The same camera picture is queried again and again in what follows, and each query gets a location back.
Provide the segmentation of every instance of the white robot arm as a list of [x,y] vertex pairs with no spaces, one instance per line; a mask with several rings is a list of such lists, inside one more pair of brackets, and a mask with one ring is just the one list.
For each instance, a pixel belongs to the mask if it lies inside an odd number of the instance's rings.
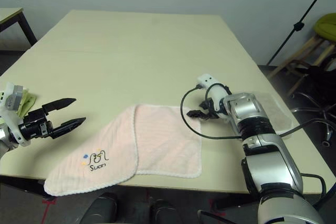
[[72,119],[57,128],[53,128],[51,122],[47,120],[46,116],[50,111],[67,107],[76,100],[73,98],[44,104],[41,109],[30,111],[21,119],[16,111],[19,109],[22,95],[23,87],[12,83],[8,83],[4,91],[0,91],[0,118],[4,121],[0,124],[0,159],[18,145],[28,146],[32,138],[48,136],[57,138],[72,131],[86,119]]
[[[258,223],[322,224],[316,209],[302,195],[302,177],[294,160],[255,96],[231,94],[228,87],[210,74],[200,76],[197,81],[196,88],[206,89],[211,97],[205,101],[212,106],[207,108],[210,113],[230,122],[243,140],[246,157],[241,167],[247,189],[259,199]],[[204,115],[199,111],[187,115],[200,114]]]

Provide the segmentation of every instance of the black tripod stand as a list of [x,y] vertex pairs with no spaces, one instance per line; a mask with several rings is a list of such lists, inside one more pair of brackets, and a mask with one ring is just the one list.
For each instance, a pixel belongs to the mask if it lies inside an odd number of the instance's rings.
[[313,3],[311,3],[311,5],[308,7],[308,9],[306,10],[305,14],[301,17],[301,19],[294,24],[294,28],[293,30],[289,33],[289,35],[287,36],[287,38],[285,39],[285,41],[281,44],[281,46],[278,48],[278,50],[275,52],[275,54],[272,56],[272,58],[270,58],[270,60],[267,62],[267,66],[270,65],[270,63],[274,60],[274,58],[278,55],[278,53],[280,52],[280,50],[284,47],[284,45],[287,43],[287,41],[289,40],[289,38],[293,35],[293,33],[295,31],[301,31],[303,29],[303,27],[305,26],[304,23],[302,22],[303,19],[306,17],[306,15],[309,13],[309,11],[312,9],[312,7],[314,6],[314,4],[317,2],[317,0],[314,0]]

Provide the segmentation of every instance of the black table leg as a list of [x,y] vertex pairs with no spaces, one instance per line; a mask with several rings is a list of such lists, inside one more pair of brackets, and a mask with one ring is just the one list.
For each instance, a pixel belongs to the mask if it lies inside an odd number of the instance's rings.
[[26,35],[29,43],[33,46],[37,42],[37,39],[36,39],[32,29],[30,28],[30,26],[27,22],[25,15],[23,14],[23,12],[20,12],[18,14],[18,17],[19,17],[18,23],[19,23],[22,31]]
[[43,182],[43,180],[38,179],[18,178],[0,175],[0,184],[14,187],[27,193],[37,194],[43,196],[48,200],[53,200],[55,197],[47,194],[44,191],[41,181]]

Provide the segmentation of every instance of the black shoe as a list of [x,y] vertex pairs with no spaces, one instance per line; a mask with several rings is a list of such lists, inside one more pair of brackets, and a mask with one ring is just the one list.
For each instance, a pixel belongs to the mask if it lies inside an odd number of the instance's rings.
[[179,213],[167,201],[157,200],[151,207],[151,224],[183,224]]
[[117,196],[104,193],[96,199],[79,224],[114,223],[117,218]]

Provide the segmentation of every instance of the wooden stool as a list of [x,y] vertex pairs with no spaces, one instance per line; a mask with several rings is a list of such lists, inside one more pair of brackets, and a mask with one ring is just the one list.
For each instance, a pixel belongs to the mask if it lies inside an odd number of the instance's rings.
[[[312,55],[317,48],[325,41],[328,41],[329,45],[320,54],[317,60],[314,61],[314,66],[319,66],[325,57],[330,54],[336,46],[336,13],[331,13],[324,15],[320,18],[314,25],[315,35],[309,39],[298,51],[296,51],[292,56],[281,63],[274,71],[272,71],[267,78],[270,79],[275,76],[283,68],[287,68],[290,72],[299,74],[291,66],[294,64],[304,65],[304,60]],[[291,95],[303,82],[306,75],[300,74],[301,78],[295,83],[295,85],[288,91],[287,95]]]

